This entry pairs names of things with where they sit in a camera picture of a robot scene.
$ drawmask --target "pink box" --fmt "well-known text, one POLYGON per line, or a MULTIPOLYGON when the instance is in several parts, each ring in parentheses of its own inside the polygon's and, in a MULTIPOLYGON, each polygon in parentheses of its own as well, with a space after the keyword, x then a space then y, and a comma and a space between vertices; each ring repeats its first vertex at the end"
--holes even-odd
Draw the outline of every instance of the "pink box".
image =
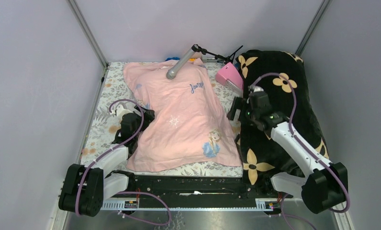
POLYGON ((243 78, 232 63, 227 63, 217 72, 216 81, 239 95, 243 95, 243 78))

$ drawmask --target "gray wall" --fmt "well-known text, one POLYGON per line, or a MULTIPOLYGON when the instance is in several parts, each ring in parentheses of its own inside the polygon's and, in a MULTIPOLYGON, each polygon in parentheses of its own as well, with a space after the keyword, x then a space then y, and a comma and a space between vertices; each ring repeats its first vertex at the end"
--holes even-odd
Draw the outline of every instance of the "gray wall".
POLYGON ((110 61, 162 61, 194 43, 294 52, 322 0, 77 0, 110 61))
POLYGON ((381 230, 381 0, 334 0, 303 59, 329 155, 348 168, 356 230, 381 230))
POLYGON ((66 1, 0 0, 0 229, 43 230, 101 65, 66 1))

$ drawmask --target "pink cloth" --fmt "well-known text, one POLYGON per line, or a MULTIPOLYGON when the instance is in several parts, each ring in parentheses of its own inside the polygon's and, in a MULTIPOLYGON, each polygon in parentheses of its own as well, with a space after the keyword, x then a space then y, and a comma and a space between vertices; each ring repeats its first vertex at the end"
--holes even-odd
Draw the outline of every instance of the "pink cloth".
POLYGON ((156 172, 200 161, 241 166, 229 120, 202 61, 186 63, 175 79, 168 80, 167 71, 175 63, 124 67, 124 80, 137 101, 156 114, 127 168, 156 172))

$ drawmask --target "cartoon character print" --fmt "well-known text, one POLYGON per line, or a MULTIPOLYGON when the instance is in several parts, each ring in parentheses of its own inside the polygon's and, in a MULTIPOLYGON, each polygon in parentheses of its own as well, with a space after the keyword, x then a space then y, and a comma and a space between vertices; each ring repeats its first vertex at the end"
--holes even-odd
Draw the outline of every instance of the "cartoon character print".
POLYGON ((203 154, 208 157, 216 157, 217 154, 220 151, 220 146, 218 145, 218 142, 222 138, 220 131, 218 129, 214 129, 213 131, 209 132, 209 141, 203 144, 203 154))

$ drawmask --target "bed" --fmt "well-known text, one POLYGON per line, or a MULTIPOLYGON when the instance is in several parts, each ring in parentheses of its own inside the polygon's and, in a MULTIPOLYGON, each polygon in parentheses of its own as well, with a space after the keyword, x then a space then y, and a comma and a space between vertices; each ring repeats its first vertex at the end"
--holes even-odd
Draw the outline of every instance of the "bed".
MULTIPOLYGON (((81 153, 81 164, 86 164, 109 149, 114 140, 116 131, 120 128, 120 118, 111 116, 108 112, 109 105, 118 99, 134 100, 133 93, 124 82, 124 62, 112 62, 104 80, 101 97, 96 108, 93 122, 81 153)), ((214 92, 218 96, 226 113, 230 110, 236 93, 219 84, 214 78, 217 71, 223 66, 221 63, 205 63, 214 92)), ((235 135, 240 132, 240 124, 231 122, 235 135)), ((127 162, 119 164, 116 169, 128 171, 127 162)), ((135 172, 140 175, 169 175, 169 176, 209 176, 209 177, 241 177, 242 167, 224 166, 212 161, 185 164, 169 170, 159 172, 135 172)))

